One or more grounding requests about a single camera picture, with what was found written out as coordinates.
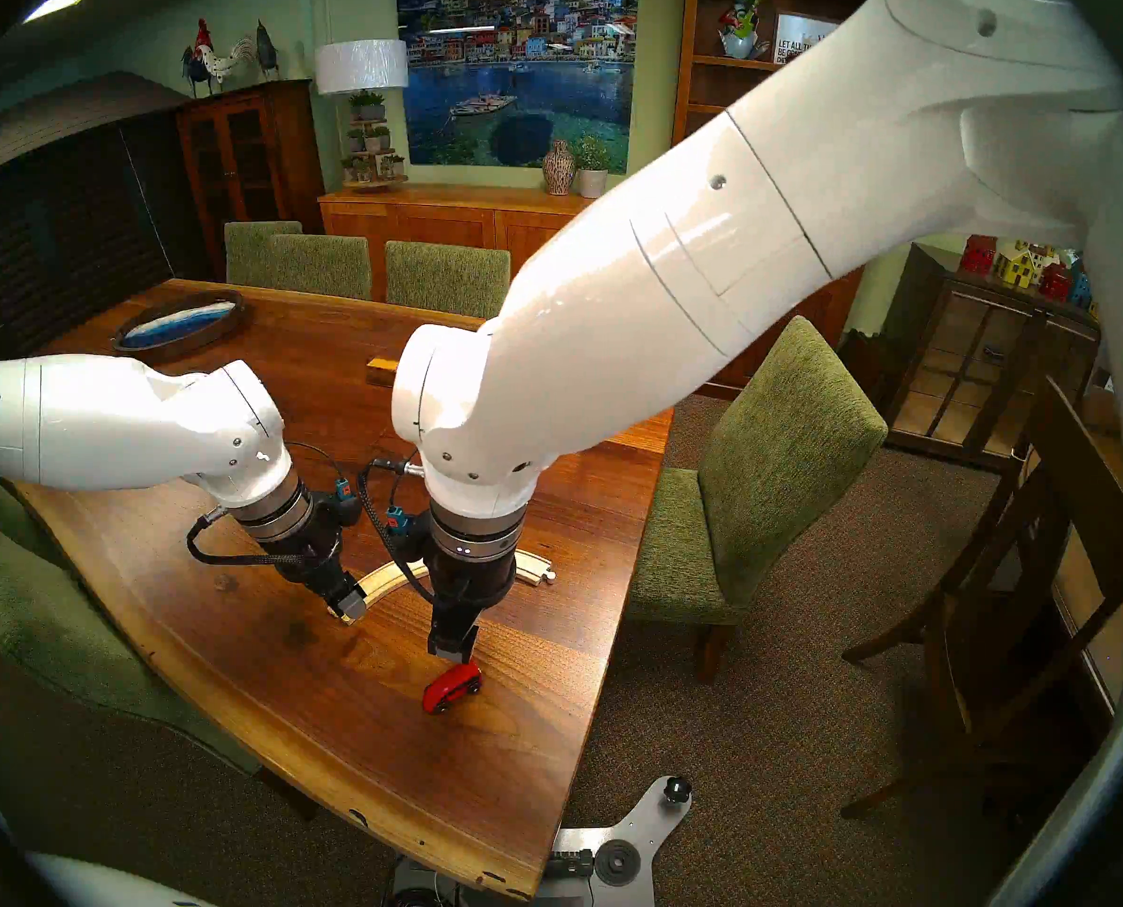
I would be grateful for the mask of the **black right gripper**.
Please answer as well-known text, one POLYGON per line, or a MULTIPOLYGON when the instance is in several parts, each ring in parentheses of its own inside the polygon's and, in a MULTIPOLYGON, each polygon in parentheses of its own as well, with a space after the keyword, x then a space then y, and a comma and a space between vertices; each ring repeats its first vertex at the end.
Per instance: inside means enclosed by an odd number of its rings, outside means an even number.
POLYGON ((497 605, 515 581, 514 557, 472 562, 453 557, 429 557, 427 572, 432 585, 432 631, 428 653, 445 663, 468 665, 478 631, 468 631, 485 610, 497 605), (466 633, 451 650, 440 633, 466 633))

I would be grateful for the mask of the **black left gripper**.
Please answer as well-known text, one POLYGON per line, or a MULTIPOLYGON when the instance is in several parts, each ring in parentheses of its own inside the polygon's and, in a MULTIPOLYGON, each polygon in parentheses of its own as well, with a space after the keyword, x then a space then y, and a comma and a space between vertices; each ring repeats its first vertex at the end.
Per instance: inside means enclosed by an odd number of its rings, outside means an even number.
POLYGON ((274 556, 291 556, 294 562, 276 566, 287 581, 302 584, 320 596, 329 612, 344 624, 354 624, 366 611, 366 593, 358 579, 341 565, 341 530, 332 522, 307 522, 274 542, 274 556))

